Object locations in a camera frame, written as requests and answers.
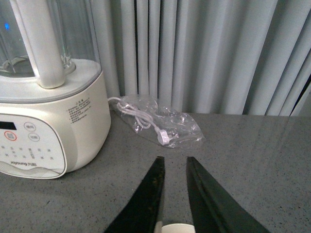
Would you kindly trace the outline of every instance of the white curtain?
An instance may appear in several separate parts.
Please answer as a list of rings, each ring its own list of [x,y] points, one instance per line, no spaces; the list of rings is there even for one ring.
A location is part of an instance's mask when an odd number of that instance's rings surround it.
[[[183,112],[297,113],[310,91],[310,9],[311,0],[98,0],[108,96],[151,95]]]

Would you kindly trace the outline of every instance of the blender handle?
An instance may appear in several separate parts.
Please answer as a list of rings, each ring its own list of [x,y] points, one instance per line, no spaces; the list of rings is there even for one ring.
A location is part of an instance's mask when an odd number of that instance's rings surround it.
[[[10,3],[37,83],[45,89],[61,86],[65,82],[65,72],[47,1],[31,4],[10,0]]]

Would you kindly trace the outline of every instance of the gray countertop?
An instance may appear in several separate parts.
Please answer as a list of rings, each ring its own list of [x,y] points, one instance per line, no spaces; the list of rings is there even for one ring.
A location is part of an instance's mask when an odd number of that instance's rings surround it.
[[[114,113],[101,151],[56,180],[0,174],[0,232],[103,232],[157,156],[165,157],[164,224],[192,223],[186,159],[194,156],[269,231],[311,232],[311,120],[191,114],[207,141],[163,148]]]

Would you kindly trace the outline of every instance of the control panel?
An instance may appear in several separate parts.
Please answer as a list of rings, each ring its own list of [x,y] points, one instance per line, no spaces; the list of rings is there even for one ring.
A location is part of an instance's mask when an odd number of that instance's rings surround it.
[[[47,123],[0,114],[0,171],[27,178],[56,178],[66,171],[61,142]]]

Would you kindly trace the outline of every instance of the button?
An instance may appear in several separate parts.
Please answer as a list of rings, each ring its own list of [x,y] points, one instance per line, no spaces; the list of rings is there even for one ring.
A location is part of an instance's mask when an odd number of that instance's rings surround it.
[[[39,135],[37,135],[36,133],[28,134],[28,138],[34,142],[38,142],[40,140]]]
[[[10,141],[15,141],[17,139],[17,136],[15,135],[15,133],[11,132],[11,131],[5,131],[4,132],[4,136],[9,139]]]
[[[35,125],[33,123],[30,123],[30,122],[26,122],[24,124],[24,128],[30,132],[33,132],[35,131]]]

